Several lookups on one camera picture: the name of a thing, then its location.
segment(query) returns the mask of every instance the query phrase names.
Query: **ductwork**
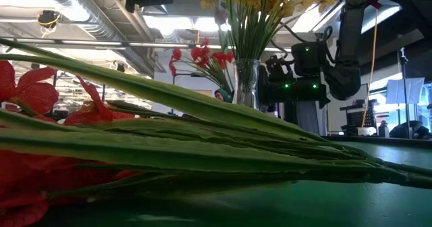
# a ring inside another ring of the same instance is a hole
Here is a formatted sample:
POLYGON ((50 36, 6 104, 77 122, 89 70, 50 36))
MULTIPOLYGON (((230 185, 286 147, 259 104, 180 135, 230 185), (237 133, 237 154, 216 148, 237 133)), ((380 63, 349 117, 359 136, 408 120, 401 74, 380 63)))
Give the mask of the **ductwork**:
MULTIPOLYGON (((61 13, 72 21, 86 21, 97 23, 97 25, 80 25, 87 33, 101 41, 127 41, 125 36, 114 26, 108 17, 94 3, 93 0, 54 0, 58 2, 63 10, 61 13)), ((132 67, 141 74, 152 76, 154 74, 155 61, 145 61, 132 48, 115 51, 125 57, 132 67)))

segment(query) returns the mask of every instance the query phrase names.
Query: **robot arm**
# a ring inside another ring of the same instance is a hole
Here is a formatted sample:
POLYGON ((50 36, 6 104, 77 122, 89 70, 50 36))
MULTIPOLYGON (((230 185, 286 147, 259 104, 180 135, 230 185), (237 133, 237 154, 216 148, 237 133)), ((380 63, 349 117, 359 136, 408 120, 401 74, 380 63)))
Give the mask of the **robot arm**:
POLYGON ((327 65, 323 68, 330 93, 339 100, 355 95, 361 86, 358 45, 363 15, 369 2, 370 0, 346 0, 341 13, 335 66, 327 65))
MULTIPOLYGON (((399 3, 409 22, 417 24, 426 39, 432 37, 431 0, 391 0, 399 3)), ((363 13, 376 0, 346 0, 342 9, 335 66, 324 66, 325 80, 330 93, 339 100, 355 95, 360 88, 358 50, 361 38, 363 13)))

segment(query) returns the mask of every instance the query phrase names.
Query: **metal pole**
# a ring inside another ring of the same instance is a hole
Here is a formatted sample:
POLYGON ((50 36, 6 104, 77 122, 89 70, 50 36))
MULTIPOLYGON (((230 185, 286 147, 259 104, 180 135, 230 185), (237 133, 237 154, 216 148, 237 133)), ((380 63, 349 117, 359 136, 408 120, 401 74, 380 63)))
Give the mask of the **metal pole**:
MULTIPOLYGON (((53 78, 53 86, 55 89, 55 86, 57 85, 57 72, 54 73, 54 78, 53 78)), ((51 108, 51 110, 49 111, 49 116, 52 118, 54 116, 54 108, 51 108)))
MULTIPOLYGON (((173 76, 173 85, 176 85, 176 76, 177 75, 173 76)), ((174 109, 173 108, 171 108, 171 114, 174 114, 174 109)))
POLYGON ((408 93, 406 92, 406 78, 405 78, 405 65, 408 63, 408 60, 406 59, 405 48, 401 48, 398 51, 398 62, 402 69, 402 80, 404 81, 404 96, 405 96, 405 114, 406 114, 406 129, 408 131, 408 138, 411 139, 411 133, 410 133, 410 109, 408 106, 408 93))
POLYGON ((102 87, 102 101, 105 101, 105 88, 106 88, 106 85, 104 84, 102 87))

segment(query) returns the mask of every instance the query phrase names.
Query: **desk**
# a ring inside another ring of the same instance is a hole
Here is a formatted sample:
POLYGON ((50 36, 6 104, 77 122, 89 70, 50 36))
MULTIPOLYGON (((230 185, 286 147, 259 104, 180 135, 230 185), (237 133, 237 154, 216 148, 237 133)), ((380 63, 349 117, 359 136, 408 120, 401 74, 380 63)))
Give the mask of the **desk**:
MULTIPOLYGON (((432 150, 346 143, 386 161, 432 168, 432 150)), ((123 201, 50 209, 36 226, 432 226, 432 191, 302 181, 191 201, 123 201)))

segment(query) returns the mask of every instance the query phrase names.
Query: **ceiling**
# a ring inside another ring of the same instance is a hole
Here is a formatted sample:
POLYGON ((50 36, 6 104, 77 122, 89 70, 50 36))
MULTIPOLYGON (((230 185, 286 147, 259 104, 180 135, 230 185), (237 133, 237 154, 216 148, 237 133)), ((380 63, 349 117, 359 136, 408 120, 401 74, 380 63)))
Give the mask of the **ceiling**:
MULTIPOLYGON (((195 43, 195 34, 190 34, 187 28, 200 29, 200 38, 211 38, 211 44, 217 45, 217 26, 213 21, 213 11, 200 8, 200 0, 173 0, 173 4, 164 5, 166 13, 155 7, 136 9, 134 14, 126 12, 126 0, 0 0, 0 36, 16 38, 44 38, 81 41, 141 41, 141 42, 181 42, 195 43), (36 21, 43 10, 54 10, 61 14, 59 24, 55 29, 42 28, 36 21), (175 35, 167 36, 164 30, 175 30, 175 35)), ((395 6, 395 3, 383 1, 383 9, 395 6)), ((340 11, 329 8, 322 14, 310 11, 289 26, 300 37, 313 41, 315 36, 311 31, 320 32, 324 27, 333 26, 333 37, 338 36, 340 11)), ((375 12, 367 9, 364 25, 375 18, 375 12)), ((273 40, 281 47, 291 47, 298 43, 288 31, 279 31, 273 40)), ((167 57, 171 52, 161 48, 117 47, 89 45, 39 44, 39 47, 52 52, 83 60, 95 66, 116 69, 116 64, 126 65, 126 73, 151 78, 154 72, 166 72, 167 57)), ((14 64, 17 74, 28 71, 30 64, 21 62, 14 64)), ((66 105, 79 104, 89 99, 86 93, 80 91, 80 86, 74 82, 73 76, 62 72, 57 83, 61 93, 61 102, 66 105)), ((150 101, 143 101, 125 95, 112 88, 107 89, 107 99, 125 99, 150 107, 150 101)))

